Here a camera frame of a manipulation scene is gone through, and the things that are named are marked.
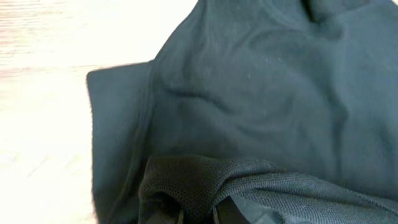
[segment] wood grain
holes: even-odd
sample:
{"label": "wood grain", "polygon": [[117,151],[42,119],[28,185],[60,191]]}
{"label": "wood grain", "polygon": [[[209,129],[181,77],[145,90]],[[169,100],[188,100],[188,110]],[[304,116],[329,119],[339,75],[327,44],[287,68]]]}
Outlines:
{"label": "wood grain", "polygon": [[0,223],[95,223],[85,75],[154,58],[195,2],[0,0]]}

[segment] wooden surface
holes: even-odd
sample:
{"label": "wooden surface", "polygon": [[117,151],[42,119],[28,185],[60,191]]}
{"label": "wooden surface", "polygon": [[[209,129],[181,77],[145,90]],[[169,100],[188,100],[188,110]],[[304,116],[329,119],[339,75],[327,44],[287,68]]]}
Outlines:
{"label": "wooden surface", "polygon": [[85,75],[154,58],[195,1],[0,0],[0,223],[95,223]]}

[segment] fabric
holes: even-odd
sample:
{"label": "fabric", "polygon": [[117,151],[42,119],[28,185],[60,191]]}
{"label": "fabric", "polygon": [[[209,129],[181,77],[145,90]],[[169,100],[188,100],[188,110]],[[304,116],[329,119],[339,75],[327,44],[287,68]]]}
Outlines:
{"label": "fabric", "polygon": [[138,220],[162,156],[262,159],[397,201],[397,52],[391,1],[200,0],[153,61],[88,75],[100,223]]}

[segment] garment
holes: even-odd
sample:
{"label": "garment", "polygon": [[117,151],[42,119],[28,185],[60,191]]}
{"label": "garment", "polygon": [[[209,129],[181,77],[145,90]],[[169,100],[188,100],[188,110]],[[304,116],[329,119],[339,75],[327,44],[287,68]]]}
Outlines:
{"label": "garment", "polygon": [[391,1],[200,0],[153,61],[88,75],[100,222],[138,218],[162,156],[262,159],[397,201],[397,52]]}

